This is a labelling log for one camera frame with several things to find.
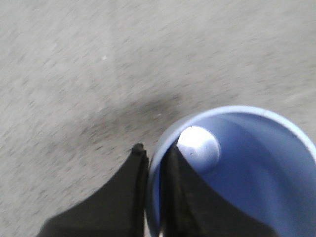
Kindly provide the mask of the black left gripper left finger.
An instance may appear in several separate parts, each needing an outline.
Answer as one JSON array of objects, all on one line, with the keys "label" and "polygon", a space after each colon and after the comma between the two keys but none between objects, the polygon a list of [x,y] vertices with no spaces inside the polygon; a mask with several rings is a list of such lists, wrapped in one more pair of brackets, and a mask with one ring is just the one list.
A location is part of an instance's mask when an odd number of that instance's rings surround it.
[{"label": "black left gripper left finger", "polygon": [[135,144],[112,178],[91,196],[48,219],[39,237],[142,237],[149,158]]}]

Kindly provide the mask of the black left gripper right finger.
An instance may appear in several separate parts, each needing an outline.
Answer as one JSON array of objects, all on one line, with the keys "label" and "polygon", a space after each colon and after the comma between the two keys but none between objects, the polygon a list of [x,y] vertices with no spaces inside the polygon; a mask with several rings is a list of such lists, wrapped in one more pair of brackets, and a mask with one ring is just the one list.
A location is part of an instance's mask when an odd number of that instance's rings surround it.
[{"label": "black left gripper right finger", "polygon": [[268,225],[245,214],[209,187],[171,145],[160,163],[162,237],[276,237]]}]

